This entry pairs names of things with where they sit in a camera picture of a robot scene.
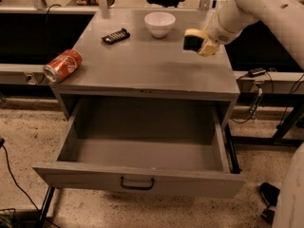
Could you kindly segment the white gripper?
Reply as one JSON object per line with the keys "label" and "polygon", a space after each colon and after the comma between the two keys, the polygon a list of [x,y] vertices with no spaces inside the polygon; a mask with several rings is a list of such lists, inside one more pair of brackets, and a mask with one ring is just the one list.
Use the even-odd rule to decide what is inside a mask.
{"label": "white gripper", "polygon": [[237,12],[217,11],[214,13],[207,25],[207,33],[189,28],[185,31],[185,37],[197,37],[210,40],[203,42],[198,55],[208,57],[219,51],[219,44],[228,45],[239,37],[243,31],[243,15]]}

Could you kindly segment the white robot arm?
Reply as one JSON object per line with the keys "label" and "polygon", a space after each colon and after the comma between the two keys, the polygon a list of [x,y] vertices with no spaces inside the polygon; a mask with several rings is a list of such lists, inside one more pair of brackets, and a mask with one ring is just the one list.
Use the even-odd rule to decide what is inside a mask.
{"label": "white robot arm", "polygon": [[[189,28],[183,48],[207,57],[262,22],[304,69],[304,5],[296,0],[228,0],[202,30]],[[283,178],[272,228],[304,228],[304,143],[294,152]]]}

